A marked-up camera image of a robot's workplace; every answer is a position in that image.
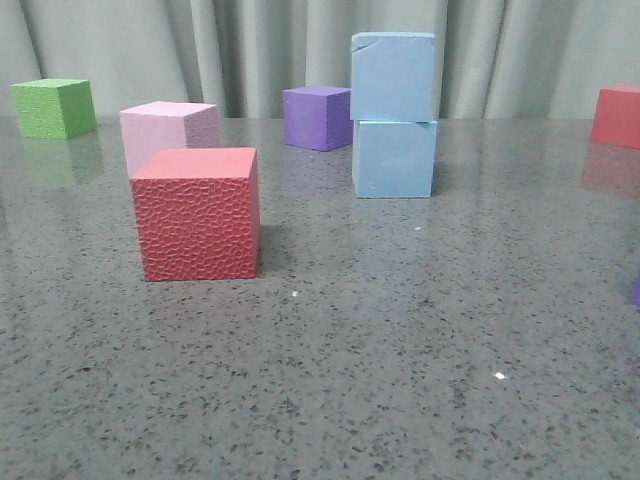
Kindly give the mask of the pink foam cube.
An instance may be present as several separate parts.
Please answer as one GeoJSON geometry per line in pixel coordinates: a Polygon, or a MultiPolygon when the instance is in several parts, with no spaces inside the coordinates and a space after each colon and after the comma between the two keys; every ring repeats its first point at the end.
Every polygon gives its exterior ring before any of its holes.
{"type": "Polygon", "coordinates": [[[129,176],[160,149],[220,146],[215,104],[154,101],[119,112],[129,176]]]}

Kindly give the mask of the red textured foam cube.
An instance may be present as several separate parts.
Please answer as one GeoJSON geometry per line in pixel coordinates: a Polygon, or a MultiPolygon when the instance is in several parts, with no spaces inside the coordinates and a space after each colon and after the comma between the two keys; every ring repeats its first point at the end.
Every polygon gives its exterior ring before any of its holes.
{"type": "Polygon", "coordinates": [[[255,148],[163,149],[130,185],[146,280],[255,276],[260,241],[255,148]]]}

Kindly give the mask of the grey-green curtain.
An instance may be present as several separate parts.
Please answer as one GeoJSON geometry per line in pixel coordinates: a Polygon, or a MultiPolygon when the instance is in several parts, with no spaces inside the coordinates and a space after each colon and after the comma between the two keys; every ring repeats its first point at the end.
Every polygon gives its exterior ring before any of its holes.
{"type": "Polygon", "coordinates": [[[601,88],[639,81],[635,1],[5,1],[1,110],[15,83],[77,78],[101,115],[171,100],[277,118],[284,89],[347,85],[364,31],[435,35],[444,118],[589,118],[601,88]]]}

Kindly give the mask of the red foam cube far right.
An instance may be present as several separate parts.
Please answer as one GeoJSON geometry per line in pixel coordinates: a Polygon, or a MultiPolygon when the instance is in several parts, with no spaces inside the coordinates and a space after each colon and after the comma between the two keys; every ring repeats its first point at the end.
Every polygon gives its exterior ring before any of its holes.
{"type": "Polygon", "coordinates": [[[596,104],[590,140],[638,149],[639,107],[638,86],[619,84],[602,88],[596,104]]]}

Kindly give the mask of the light blue foam cube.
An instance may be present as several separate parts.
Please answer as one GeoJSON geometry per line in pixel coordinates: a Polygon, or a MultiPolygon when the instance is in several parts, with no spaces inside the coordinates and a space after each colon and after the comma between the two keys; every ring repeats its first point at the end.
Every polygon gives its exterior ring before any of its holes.
{"type": "Polygon", "coordinates": [[[360,32],[351,39],[351,118],[428,122],[435,35],[360,32]]]}
{"type": "Polygon", "coordinates": [[[428,198],[436,157],[436,122],[357,120],[352,179],[359,198],[428,198]]]}

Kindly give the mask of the purple foam cube right edge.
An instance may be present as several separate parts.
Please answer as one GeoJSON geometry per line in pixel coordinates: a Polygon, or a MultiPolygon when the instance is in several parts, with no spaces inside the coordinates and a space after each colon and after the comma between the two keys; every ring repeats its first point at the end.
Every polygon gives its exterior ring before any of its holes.
{"type": "Polygon", "coordinates": [[[640,274],[636,277],[631,300],[634,305],[640,305],[640,274]]]}

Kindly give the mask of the dark purple foam cube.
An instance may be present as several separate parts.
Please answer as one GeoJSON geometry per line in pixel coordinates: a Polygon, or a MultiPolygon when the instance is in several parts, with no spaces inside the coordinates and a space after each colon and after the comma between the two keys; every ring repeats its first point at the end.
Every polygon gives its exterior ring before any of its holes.
{"type": "Polygon", "coordinates": [[[284,141],[287,145],[331,151],[353,141],[351,89],[305,86],[283,91],[284,141]]]}

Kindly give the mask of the green foam cube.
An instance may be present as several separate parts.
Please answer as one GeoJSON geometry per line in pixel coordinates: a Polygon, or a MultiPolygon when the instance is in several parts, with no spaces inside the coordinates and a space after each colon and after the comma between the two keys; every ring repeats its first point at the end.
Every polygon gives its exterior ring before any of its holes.
{"type": "Polygon", "coordinates": [[[26,138],[70,139],[97,128],[88,80],[41,79],[13,84],[11,90],[26,138]]]}

